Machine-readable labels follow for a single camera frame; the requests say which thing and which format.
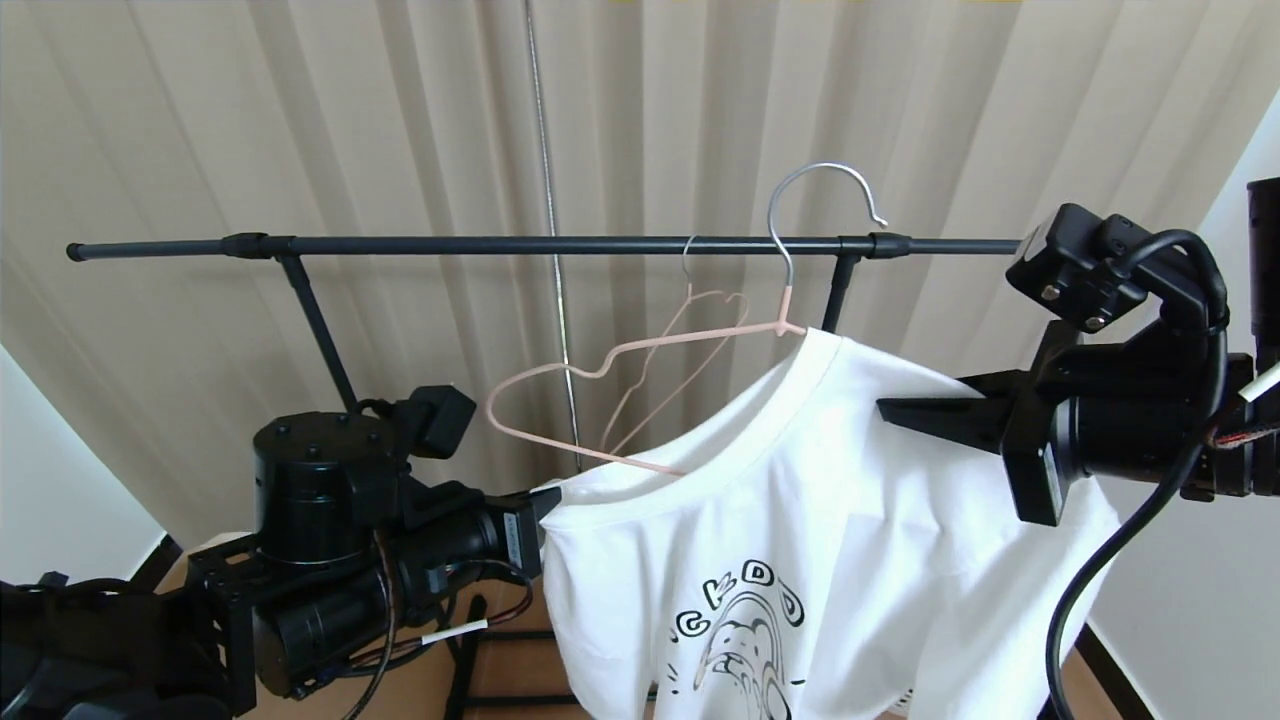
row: curtain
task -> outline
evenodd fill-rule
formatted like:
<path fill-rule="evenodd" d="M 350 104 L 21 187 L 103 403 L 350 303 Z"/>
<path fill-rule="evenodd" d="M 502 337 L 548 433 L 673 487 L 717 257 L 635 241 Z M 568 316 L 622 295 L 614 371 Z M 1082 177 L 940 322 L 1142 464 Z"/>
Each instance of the curtain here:
<path fill-rule="evenodd" d="M 774 184 L 813 160 L 856 167 L 890 229 L 916 237 L 1018 238 L 1065 201 L 1194 228 L 1280 86 L 1271 0 L 529 6 L 562 234 L 763 234 Z M 548 233 L 526 4 L 13 1 L 0 28 L 0 341 L 183 544 L 251 528 L 253 432 L 337 393 L 275 264 L 73 264 L 68 242 Z M 873 229 L 847 181 L 795 183 L 783 233 Z M 840 332 L 954 374 L 1023 363 L 1047 315 L 1004 284 L 1007 261 L 864 261 Z M 796 260 L 792 320 L 819 323 L 831 264 Z M 454 383 L 483 401 L 559 359 L 548 258 L 307 265 L 361 397 Z M 744 293 L 754 322 L 776 313 L 781 265 L 689 261 L 695 291 Z M 673 256 L 563 270 L 589 369 L 659 333 L 686 284 Z M 740 309 L 701 301 L 676 329 Z M 659 351 L 620 428 L 709 350 Z M 687 429 L 788 350 L 728 343 L 623 450 Z M 584 442 L 600 446 L 643 360 L 576 383 Z M 498 411 L 568 437 L 558 374 Z M 507 492 L 572 468 L 477 415 L 416 477 Z"/>

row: white cable connector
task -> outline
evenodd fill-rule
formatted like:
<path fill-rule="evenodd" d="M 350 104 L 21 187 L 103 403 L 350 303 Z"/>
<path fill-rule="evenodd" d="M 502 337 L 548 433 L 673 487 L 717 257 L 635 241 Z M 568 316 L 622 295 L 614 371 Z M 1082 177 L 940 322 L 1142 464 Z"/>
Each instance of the white cable connector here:
<path fill-rule="evenodd" d="M 422 642 L 422 644 L 431 644 L 434 642 L 439 642 L 439 641 L 443 641 L 445 638 L 452 638 L 452 637 L 456 637 L 456 635 L 463 635 L 466 633 L 474 633 L 476 630 L 483 630 L 483 629 L 485 629 L 488 626 L 489 626 L 489 620 L 481 618 L 481 619 L 474 620 L 471 623 L 463 623 L 462 625 L 458 625 L 457 628 L 449 628 L 449 629 L 445 629 L 445 630 L 440 630 L 438 633 L 431 633 L 429 635 L 422 635 L 419 639 Z"/>
<path fill-rule="evenodd" d="M 1252 383 L 1240 388 L 1239 395 L 1245 402 L 1253 402 L 1276 384 L 1280 384 L 1280 365 L 1272 365 L 1268 370 L 1253 378 Z"/>

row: black metal frame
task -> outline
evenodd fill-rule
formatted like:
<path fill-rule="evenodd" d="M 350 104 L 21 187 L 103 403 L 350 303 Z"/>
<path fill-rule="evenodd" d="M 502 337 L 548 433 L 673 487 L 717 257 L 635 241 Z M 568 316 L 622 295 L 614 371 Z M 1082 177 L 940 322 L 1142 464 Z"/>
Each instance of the black metal frame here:
<path fill-rule="evenodd" d="M 822 329 L 835 332 L 845 293 L 860 260 L 901 258 L 904 255 L 1014 255 L 1015 240 L 919 240 L 893 233 L 835 237 L 791 237 L 783 245 L 792 255 L 836 258 L 831 292 L 823 313 Z M 342 364 L 333 334 L 325 323 L 302 255 L 772 255 L 777 246 L 769 237 L 686 236 L 662 237 L 293 237 L 242 233 L 221 240 L 166 242 L 124 242 L 108 245 L 72 243 L 67 255 L 76 261 L 108 258 L 164 258 L 225 255 L 250 260 L 273 259 L 284 268 L 302 311 L 316 338 L 320 354 L 338 388 L 342 404 L 356 411 L 357 397 Z M 467 621 L 484 618 L 488 603 L 483 596 L 471 600 Z M 471 696 L 480 644 L 485 642 L 554 641 L 550 630 L 480 632 L 463 635 L 456 644 L 453 684 L 445 703 L 444 720 L 461 720 L 468 707 L 522 707 L 535 705 L 576 705 L 572 694 L 550 696 Z"/>

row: neckline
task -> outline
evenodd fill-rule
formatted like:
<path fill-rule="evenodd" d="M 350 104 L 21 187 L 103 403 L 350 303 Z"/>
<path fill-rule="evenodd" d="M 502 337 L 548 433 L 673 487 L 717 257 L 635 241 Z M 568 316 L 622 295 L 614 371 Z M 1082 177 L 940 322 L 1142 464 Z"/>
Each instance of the neckline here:
<path fill-rule="evenodd" d="M 671 442 L 632 456 L 658 465 L 682 468 L 681 461 L 696 456 L 696 450 L 713 441 L 717 433 L 733 432 L 736 428 L 736 434 L 718 451 L 682 477 L 613 462 L 548 483 L 548 487 L 559 486 L 564 491 L 564 498 L 543 518 L 543 528 L 549 532 L 573 530 L 634 521 L 695 505 L 722 491 L 769 455 L 777 439 L 814 395 L 836 359 L 842 340 L 840 336 L 808 328 L 786 360 L 709 419 Z M 640 493 L 626 492 L 643 484 L 658 487 Z M 590 500 L 575 502 L 573 491 L 577 488 L 590 493 Z M 608 500 L 611 489 L 625 497 Z"/>

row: black baseboard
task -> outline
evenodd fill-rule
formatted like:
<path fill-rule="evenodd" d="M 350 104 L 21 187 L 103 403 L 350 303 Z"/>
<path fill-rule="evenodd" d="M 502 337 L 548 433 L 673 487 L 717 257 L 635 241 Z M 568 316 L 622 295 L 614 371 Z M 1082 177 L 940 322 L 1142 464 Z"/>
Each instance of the black baseboard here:
<path fill-rule="evenodd" d="M 1151 708 L 1142 701 L 1138 691 L 1133 688 L 1133 683 L 1116 665 L 1115 659 L 1107 652 L 1093 628 L 1085 625 L 1080 630 L 1080 637 L 1075 638 L 1075 650 L 1080 653 L 1084 664 L 1089 666 L 1098 684 L 1102 685 L 1102 692 L 1111 698 L 1111 705 L 1116 706 L 1120 717 L 1124 720 L 1155 720 Z"/>
<path fill-rule="evenodd" d="M 169 570 L 182 559 L 182 547 L 173 539 L 173 536 L 160 538 L 160 543 L 151 551 L 151 555 L 142 561 L 138 571 L 129 578 L 129 582 L 145 592 L 155 592 L 160 587 L 160 580 L 169 574 Z"/>

